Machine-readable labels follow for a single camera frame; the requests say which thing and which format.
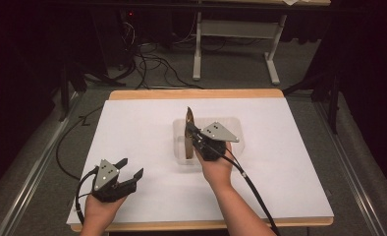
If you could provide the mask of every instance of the black wire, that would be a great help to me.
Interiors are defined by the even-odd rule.
[[[237,161],[237,163],[234,162],[232,159],[230,159],[228,156],[226,156],[224,153],[220,153],[218,150],[216,150],[215,148],[209,146],[208,144],[205,144],[205,143],[203,143],[203,144],[207,148],[211,149],[215,153],[219,154],[222,158],[224,158],[225,160],[227,160],[228,162],[233,164],[240,171],[241,175],[245,178],[246,182],[248,183],[249,187],[251,188],[251,191],[254,193],[255,197],[257,198],[258,203],[260,204],[260,206],[263,209],[264,213],[266,214],[268,220],[270,221],[272,231],[276,235],[280,236],[279,229],[277,228],[277,226],[276,226],[276,224],[275,224],[275,222],[273,220],[273,217],[271,216],[271,214],[270,214],[269,210],[267,209],[263,199],[261,198],[260,193],[257,191],[257,189],[255,188],[254,184],[251,182],[251,179],[248,177],[248,175],[246,174],[244,169],[240,166],[239,161],[236,159],[236,157],[233,155],[233,153],[226,148],[226,150],[234,157],[234,159]]]
[[[192,84],[186,83],[186,82],[184,82],[183,80],[181,80],[181,78],[178,76],[178,73],[176,72],[176,70],[171,66],[171,64],[170,64],[166,59],[164,59],[164,58],[162,58],[162,57],[158,57],[158,56],[153,55],[153,54],[148,54],[147,56],[143,56],[143,55],[140,55],[140,56],[142,56],[142,59],[143,59],[143,60],[149,60],[149,61],[155,61],[155,62],[158,62],[158,63],[159,63],[158,66],[164,65],[164,66],[166,67],[166,71],[165,71],[165,73],[164,73],[165,80],[166,80],[166,82],[167,82],[168,84],[170,84],[172,87],[176,87],[176,85],[172,85],[171,83],[169,83],[169,81],[168,81],[167,78],[166,78],[166,74],[167,74],[167,71],[168,71],[169,69],[174,73],[176,79],[177,79],[179,82],[181,82],[182,84],[184,84],[183,87],[187,87],[187,88],[195,88],[195,89],[203,89],[203,88],[200,87],[200,86],[192,85]]]
[[[75,127],[77,127],[78,124],[80,124],[80,122],[81,122],[82,120],[85,120],[89,115],[91,115],[91,114],[94,113],[95,111],[101,109],[102,107],[103,107],[103,105],[101,105],[101,106],[95,108],[94,110],[92,110],[91,112],[89,112],[88,114],[86,114],[86,115],[84,115],[84,116],[80,116],[80,120],[77,121],[71,128],[69,128],[68,131],[66,131],[66,132],[64,133],[64,135],[62,135],[62,137],[61,137],[61,139],[59,140],[58,145],[57,145],[57,147],[56,147],[56,162],[58,163],[59,168],[60,168],[65,174],[67,174],[68,176],[70,176],[70,177],[72,177],[73,179],[76,179],[76,180],[78,180],[78,181],[80,180],[80,177],[71,174],[69,171],[67,171],[67,170],[62,166],[61,161],[60,161],[60,158],[59,158],[59,150],[60,150],[60,146],[61,146],[62,142],[65,140],[66,136],[67,136],[67,135],[75,128]]]
[[[82,195],[79,196],[79,199],[82,198],[82,197],[88,196],[88,195],[90,195],[90,193],[82,194]]]
[[[78,218],[80,219],[81,224],[83,225],[84,222],[84,216],[83,216],[83,211],[81,209],[81,204],[80,204],[80,190],[81,186],[83,185],[83,182],[91,175],[96,174],[98,171],[98,166],[93,168],[93,170],[89,171],[83,178],[81,179],[80,183],[78,184],[77,187],[77,192],[75,193],[75,210],[77,211]]]
[[[144,87],[146,89],[148,89],[148,86],[147,84],[145,83],[145,75],[147,74],[147,63],[145,62],[145,58],[144,56],[142,55],[141,53],[141,49],[138,50],[138,53],[139,53],[139,57],[141,57],[141,62],[144,64],[144,68],[141,67],[143,69],[143,73],[141,73],[138,69],[138,73],[141,75],[141,81],[140,83],[136,86],[135,90],[138,90],[142,85],[144,85]]]
[[[138,74],[141,76],[141,82],[135,87],[135,90],[143,86],[145,89],[150,89],[150,86],[145,82],[145,71],[142,73],[139,69],[136,69]]]

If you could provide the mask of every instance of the gray carpet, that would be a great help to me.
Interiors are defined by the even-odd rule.
[[[228,43],[219,51],[204,51],[202,54],[202,75],[200,82],[192,81],[193,49],[174,47],[173,50],[162,48],[151,53],[166,58],[178,72],[181,80],[206,89],[252,89],[273,88],[270,85],[267,69],[262,60],[262,49],[267,41],[251,45]],[[299,45],[295,41],[281,43],[275,56],[275,65],[281,80],[279,89],[287,88],[300,81],[310,63],[317,43]],[[218,48],[218,43],[209,43],[207,49]],[[144,55],[154,49],[145,47]],[[168,87],[181,85],[171,71],[164,66],[155,68],[157,62],[150,61],[145,83],[150,87]],[[123,79],[127,89],[135,88],[141,81],[134,72]],[[109,92],[116,88],[88,84],[88,91],[80,94],[77,106],[73,110],[66,128],[72,127],[79,116],[85,115],[103,104]],[[346,171],[340,161],[331,135],[319,115],[316,104],[310,101],[307,91],[288,97],[291,110],[304,144],[312,159],[321,184],[335,213],[331,226],[310,228],[310,235],[374,235],[366,223],[359,208],[354,190],[349,185]],[[375,206],[384,230],[387,233],[387,181],[368,152],[362,141],[357,126],[346,108],[345,100],[340,99],[338,116],[338,138],[351,159],[362,186]],[[40,126],[25,145],[19,157],[0,182],[0,224],[11,208],[14,199],[25,183],[33,165],[39,161],[46,144],[54,136],[59,125],[61,108],[58,106],[53,114]],[[86,120],[89,126],[78,125],[63,141],[59,156],[62,165],[71,173],[81,176],[87,152],[96,129],[100,111],[90,115]],[[50,162],[39,181],[35,192],[21,218],[13,226],[13,235],[78,235],[66,225],[69,211],[78,181],[64,174],[56,163],[55,150],[49,155]],[[306,235],[306,228],[281,228],[282,235]],[[177,235],[173,233],[124,233],[123,235]]]

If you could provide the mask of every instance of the desk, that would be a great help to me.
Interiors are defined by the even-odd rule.
[[[278,89],[122,90],[113,91],[105,102],[83,169],[84,176],[101,158],[116,163],[127,157],[129,164],[119,177],[124,181],[144,168],[138,190],[127,198],[108,231],[225,227],[200,166],[181,165],[174,153],[173,122],[185,119],[187,106],[195,119],[236,117],[241,121],[245,148],[237,158],[278,226],[332,223],[332,209]],[[236,170],[232,182],[265,219]],[[83,184],[82,194],[89,192],[90,184],[90,180]],[[73,208],[67,223],[81,230]]]
[[[187,12],[225,12],[232,13],[233,11],[242,11],[244,13],[258,13],[258,14],[279,14],[279,15],[300,15],[302,13],[308,12],[317,12],[325,14],[338,14],[340,12],[347,12],[351,14],[353,11],[357,12],[354,8],[347,8],[343,10],[337,10],[334,8],[328,7],[330,5],[330,0],[310,0],[305,2],[303,0],[298,1],[294,6],[288,6],[282,0],[214,0],[214,1],[204,1],[199,4],[197,1],[185,0],[185,1],[175,1],[169,3],[157,3],[155,1],[120,1],[120,2],[111,2],[103,0],[92,0],[92,1],[75,1],[75,0],[45,0],[46,7],[48,8],[98,8],[98,7],[109,7],[109,8],[124,8],[124,9],[139,9],[139,10],[176,10],[176,11],[187,11]],[[197,51],[194,56],[196,61],[196,68],[193,70],[193,78],[200,78],[200,50]],[[271,70],[273,73],[277,72],[273,67],[271,67],[272,61],[266,60],[268,68],[273,68]],[[68,97],[66,89],[62,89],[63,97]],[[65,103],[65,112],[69,111],[69,104],[67,101]]]
[[[255,3],[255,4],[277,4],[285,5],[283,0],[211,0],[210,2],[236,2],[236,3]],[[298,1],[295,4],[307,6],[329,6],[330,0],[311,0],[308,2]],[[201,12],[196,16],[196,49],[193,59],[193,79],[200,80],[200,65],[201,65],[201,48],[200,42],[203,35],[213,36],[234,36],[248,38],[267,38],[271,39],[271,48],[268,52],[264,52],[264,60],[272,84],[278,86],[280,84],[279,76],[277,75],[276,67],[273,62],[273,57],[282,35],[283,28],[286,22],[286,15],[279,18],[278,23],[257,23],[257,22],[236,22],[236,21],[214,21],[203,20]]]

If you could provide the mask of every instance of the white board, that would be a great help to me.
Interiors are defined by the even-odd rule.
[[[244,149],[238,160],[273,218],[333,216],[285,98],[131,99],[105,102],[83,170],[84,176],[102,158],[114,164],[126,157],[119,177],[125,181],[144,168],[138,190],[114,222],[223,219],[200,168],[181,165],[175,156],[173,123],[185,118],[188,106],[194,118],[240,120]],[[91,180],[81,194],[90,191]],[[265,218],[239,171],[233,171],[232,182]],[[80,223],[74,208],[67,223]]]

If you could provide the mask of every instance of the dark background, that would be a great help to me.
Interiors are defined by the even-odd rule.
[[[47,9],[40,3],[0,1],[0,178],[53,109],[51,98],[60,86],[62,45],[50,36],[48,23],[53,18],[47,17]],[[335,0],[331,7],[361,4],[365,2]],[[341,92],[387,177],[387,2],[379,1],[366,15],[325,16],[315,21],[319,16],[288,17],[281,40],[297,37],[305,43],[323,38],[306,78],[327,70],[336,63],[334,59],[344,65],[337,71]],[[172,11],[140,11],[135,20],[145,36],[170,46],[174,40],[172,32],[178,36],[189,32],[186,25],[191,26],[192,16]],[[351,35],[355,37],[349,44]],[[99,48],[95,47],[93,53],[99,56]]]

